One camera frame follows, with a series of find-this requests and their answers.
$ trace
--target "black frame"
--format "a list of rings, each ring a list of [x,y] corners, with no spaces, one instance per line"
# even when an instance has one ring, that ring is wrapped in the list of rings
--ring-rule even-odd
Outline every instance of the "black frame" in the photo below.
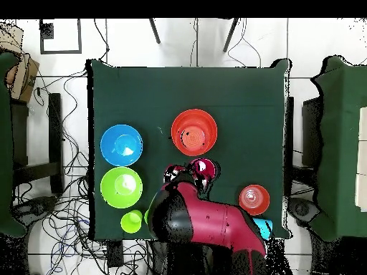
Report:
[[[61,94],[49,94],[49,163],[26,165],[16,168],[13,174],[13,186],[28,183],[44,177],[50,177],[51,192],[62,194],[64,178],[62,177],[62,124]]]
[[[39,27],[43,24],[43,20],[39,20]],[[67,50],[67,51],[45,51],[44,50],[44,38],[40,37],[40,50],[41,54],[82,54],[82,30],[80,25],[80,19],[77,20],[77,43],[78,49],[76,50]]]

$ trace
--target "metal stand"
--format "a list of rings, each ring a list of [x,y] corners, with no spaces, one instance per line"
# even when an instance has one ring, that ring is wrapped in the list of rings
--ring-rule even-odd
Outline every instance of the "metal stand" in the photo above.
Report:
[[[51,192],[61,194],[62,178],[62,124],[60,94],[49,94],[49,163],[27,165],[14,170],[14,187],[22,183],[50,176]]]
[[[229,30],[228,37],[226,40],[226,44],[224,45],[223,52],[225,53],[228,50],[229,43],[231,42],[231,38],[234,32],[234,29],[236,28],[236,24],[238,22],[239,18],[233,18],[231,29]]]
[[[149,18],[149,22],[151,23],[152,30],[153,30],[153,33],[154,33],[154,37],[156,38],[157,43],[160,44],[161,43],[161,40],[159,39],[157,28],[156,28],[156,24],[154,23],[154,19],[153,18]]]

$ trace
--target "cyan object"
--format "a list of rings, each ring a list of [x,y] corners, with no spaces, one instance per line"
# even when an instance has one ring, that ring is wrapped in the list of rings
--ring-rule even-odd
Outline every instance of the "cyan object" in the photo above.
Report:
[[[143,139],[139,132],[129,125],[110,127],[100,140],[104,159],[116,167],[127,167],[139,159],[143,152]]]
[[[256,225],[260,229],[261,237],[263,239],[268,240],[270,237],[270,233],[272,232],[272,221],[268,219],[261,219],[261,218],[253,218],[253,219]]]

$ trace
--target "table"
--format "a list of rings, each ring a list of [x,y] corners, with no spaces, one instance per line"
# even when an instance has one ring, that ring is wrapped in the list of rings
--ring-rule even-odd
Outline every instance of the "table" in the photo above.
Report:
[[[221,166],[210,200],[238,204],[249,184],[263,185],[271,202],[265,218],[276,237],[288,238],[282,227],[283,129],[285,72],[281,59],[271,68],[109,67],[87,61],[90,146],[90,236],[96,240],[151,238],[147,225],[133,234],[120,227],[130,210],[148,209],[163,184],[169,164],[194,158],[183,155],[171,140],[171,124],[182,111],[199,108],[216,120],[218,138],[203,156]],[[131,165],[142,178],[143,195],[132,207],[116,209],[101,196],[100,181],[112,165],[100,152],[103,133],[116,124],[134,127],[143,138],[143,154]]]

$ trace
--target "cardboard box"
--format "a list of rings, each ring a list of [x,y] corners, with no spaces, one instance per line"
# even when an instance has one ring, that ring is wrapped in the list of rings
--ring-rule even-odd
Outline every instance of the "cardboard box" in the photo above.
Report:
[[[29,55],[28,55],[27,61],[28,61],[28,64],[27,64],[27,68],[25,69],[25,73],[24,74],[22,73],[24,75],[22,85],[17,85],[17,87],[15,87],[16,83],[14,81],[14,86],[13,86],[13,90],[14,88],[17,88],[17,90],[19,91],[19,88],[20,88],[20,96],[18,99],[23,102],[29,102],[31,99],[31,96],[33,94],[33,89],[34,89],[34,83],[36,82],[36,76],[37,76],[38,69],[39,69],[39,63],[34,61],[32,58],[30,58]],[[22,63],[18,65],[18,72],[21,68],[22,68]]]
[[[19,58],[18,65],[10,70],[6,78],[11,97],[28,102],[32,96],[39,63],[34,62],[29,54],[22,51],[22,40],[22,29],[0,22],[0,49],[10,51]]]
[[[16,25],[0,22],[0,49],[22,53],[23,29]]]

